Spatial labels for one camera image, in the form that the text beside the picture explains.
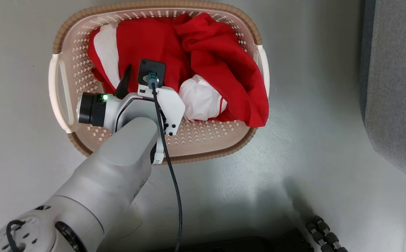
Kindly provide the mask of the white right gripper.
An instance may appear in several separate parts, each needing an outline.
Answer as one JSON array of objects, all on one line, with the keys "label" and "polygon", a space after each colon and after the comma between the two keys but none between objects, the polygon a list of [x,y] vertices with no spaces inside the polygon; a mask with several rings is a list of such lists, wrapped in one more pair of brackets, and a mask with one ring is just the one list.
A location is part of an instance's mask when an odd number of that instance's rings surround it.
[{"label": "white right gripper", "polygon": [[185,111],[185,104],[178,93],[170,87],[156,88],[156,98],[161,116],[161,121],[159,121],[153,90],[147,85],[140,85],[137,92],[129,93],[130,78],[131,64],[127,66],[115,90],[113,131],[116,132],[134,118],[148,117],[157,123],[163,123],[165,135],[176,135]]}]

